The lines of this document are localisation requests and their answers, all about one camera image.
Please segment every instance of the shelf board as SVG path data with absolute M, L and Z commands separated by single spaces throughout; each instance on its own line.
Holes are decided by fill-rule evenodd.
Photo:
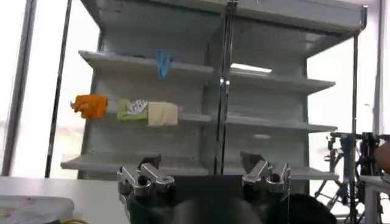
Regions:
M 79 54 L 93 69 L 116 71 L 129 75 L 150 75 L 157 79 L 157 64 L 154 59 L 137 58 L 103 52 L 80 51 Z M 213 68 L 199 65 L 189 65 L 172 62 L 166 79 L 191 79 L 205 82 L 212 76 Z M 291 78 L 282 75 L 251 72 L 242 69 L 232 69 L 230 73 L 231 87 L 254 86 L 266 89 L 282 89 L 295 93 L 311 94 L 332 87 L 335 82 L 321 80 Z
M 286 75 L 253 72 L 243 69 L 231 69 L 230 71 L 231 88 L 253 86 L 266 89 L 282 89 L 309 95 L 330 88 L 335 84 L 335 82 L 288 77 Z
M 79 54 L 93 69 L 123 72 L 138 76 L 141 76 L 140 74 L 150 75 L 156 79 L 158 78 L 157 63 L 151 58 L 88 51 L 79 51 Z M 166 79 L 180 78 L 206 81 L 212 73 L 213 68 L 211 67 L 172 62 Z
M 114 153 L 85 154 L 63 161 L 61 168 L 91 172 L 117 172 L 121 166 L 136 167 L 143 159 L 140 155 Z M 160 170 L 167 175 L 208 175 L 199 163 L 187 158 L 162 157 Z
M 308 131 L 309 133 L 334 131 L 337 127 L 326 125 L 313 125 L 305 122 L 284 122 L 263 119 L 259 117 L 245 117 L 228 115 L 226 123 L 232 125 L 245 125 L 263 128 L 284 128 L 292 130 Z
M 147 3 L 126 0 L 82 0 L 82 2 L 99 26 L 106 29 L 109 25 L 113 25 L 113 13 L 118 14 L 119 17 L 121 14 L 133 14 L 137 18 L 146 12 L 154 12 L 153 15 L 160 20 L 161 18 L 172 19 L 177 23 L 175 19 L 180 15 L 178 11 L 184 11 L 186 14 L 183 17 L 184 20 L 196 16 L 200 21 L 195 22 L 201 23 L 204 22 L 205 18 L 202 17 L 205 16 L 220 17 L 226 7 L 226 1 L 221 0 L 150 0 Z M 304 29 L 353 32 L 359 29 L 361 8 L 361 4 L 333 0 L 273 0 L 261 3 L 242 1 L 238 3 L 236 14 L 242 18 Z
M 244 175 L 242 167 L 226 167 L 224 175 Z M 311 167 L 295 167 L 291 169 L 293 180 L 338 180 L 339 176 L 334 173 L 322 172 Z
M 107 106 L 107 114 L 116 114 L 118 110 L 118 103 L 112 100 L 108 101 Z M 211 121 L 211 116 L 207 114 L 199 114 L 199 113 L 186 113 L 179 111 L 179 121 L 185 122 L 201 122 L 208 123 Z

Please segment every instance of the white shelving unit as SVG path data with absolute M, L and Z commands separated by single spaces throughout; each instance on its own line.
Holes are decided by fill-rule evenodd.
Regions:
M 233 161 L 225 163 L 225 174 L 241 175 L 238 154 L 248 151 L 290 163 L 295 180 L 337 179 L 308 167 L 308 134 L 336 127 L 309 123 L 307 96 L 335 83 L 306 78 L 305 62 L 362 29 L 361 5 L 240 0 L 231 62 L 272 72 L 231 69 L 221 83 L 226 1 L 81 1 L 103 33 L 97 52 L 79 54 L 94 69 L 91 93 L 109 98 L 107 115 L 116 114 L 115 102 L 122 98 L 166 101 L 179 106 L 179 125 L 150 128 L 106 118 L 89 121 L 82 155 L 64 160 L 64 169 L 81 170 L 81 176 L 88 177 L 116 172 L 125 164 L 135 166 L 143 155 L 161 154 L 161 169 L 169 175 L 206 175 L 213 173 L 215 161 L 217 167 L 223 164 L 224 154 Z M 173 58 L 165 79 L 157 75 L 158 51 Z M 220 85 L 227 81 L 220 95 Z M 228 105 L 222 121 L 225 149 L 215 148 L 216 122 L 218 116 L 224 119 L 218 115 L 219 102 Z M 270 138 L 253 139 L 256 135 Z

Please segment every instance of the metal pole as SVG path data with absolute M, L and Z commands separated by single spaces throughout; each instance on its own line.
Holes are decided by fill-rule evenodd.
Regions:
M 367 8 L 364 5 L 361 9 L 361 22 L 359 31 L 353 36 L 353 85 L 352 85 L 352 133 L 353 133 L 353 149 L 351 151 L 351 173 L 349 176 L 349 191 L 350 191 L 350 223 L 356 224 L 356 204 L 355 204 L 355 169 L 356 169 L 356 114 L 357 114 L 357 95 L 358 95 L 358 63 L 359 63 L 359 34 L 367 26 Z
M 19 56 L 16 66 L 12 100 L 10 104 L 9 124 L 5 139 L 3 166 L 1 170 L 1 175 L 3 176 L 8 176 L 10 174 L 11 160 L 15 148 L 16 135 L 18 133 L 18 126 L 23 106 L 24 89 L 26 87 L 29 67 L 36 6 L 36 0 L 27 0 L 26 7 L 24 9 L 23 28 L 19 44 Z
M 46 158 L 46 168 L 44 171 L 45 178 L 50 177 L 51 159 L 52 159 L 53 147 L 54 147 L 55 129 L 57 127 L 57 115 L 58 115 L 58 107 L 59 107 L 58 105 L 60 102 L 62 71 L 63 71 L 63 64 L 65 61 L 66 41 L 68 39 L 68 29 L 69 29 L 69 19 L 70 19 L 70 15 L 71 15 L 71 7 L 72 7 L 72 0 L 68 0 L 68 4 L 66 6 L 66 13 L 65 13 L 65 23 L 63 26 L 63 33 L 62 33 L 60 65 L 58 67 L 57 85 L 55 87 L 53 114 L 52 114 L 51 126 L 50 126 L 49 148 L 48 148 L 48 155 Z
M 378 23 L 378 60 L 377 76 L 375 79 L 374 98 L 374 134 L 383 134 L 383 49 L 385 47 L 385 19 L 386 1 L 379 1 L 379 23 Z
M 225 137 L 226 137 L 226 119 L 227 107 L 229 99 L 229 84 L 230 84 L 230 65 L 232 64 L 232 49 L 233 49 L 233 15 L 237 9 L 237 0 L 229 0 L 225 8 L 224 21 L 224 38 L 222 43 L 222 78 L 223 82 L 220 87 L 219 98 L 219 116 L 218 116 L 218 135 L 217 140 L 220 140 L 221 145 L 221 169 L 219 173 L 224 174 L 224 158 L 225 158 Z

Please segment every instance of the orange cloth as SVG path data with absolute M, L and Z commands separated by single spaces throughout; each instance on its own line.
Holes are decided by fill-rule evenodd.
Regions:
M 74 112 L 81 112 L 85 119 L 100 119 L 107 108 L 108 99 L 101 95 L 81 95 L 76 97 Z

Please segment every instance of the beige cloth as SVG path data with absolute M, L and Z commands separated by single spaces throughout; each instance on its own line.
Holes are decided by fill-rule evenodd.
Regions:
M 147 123 L 151 127 L 177 125 L 179 109 L 173 103 L 149 102 L 147 106 Z

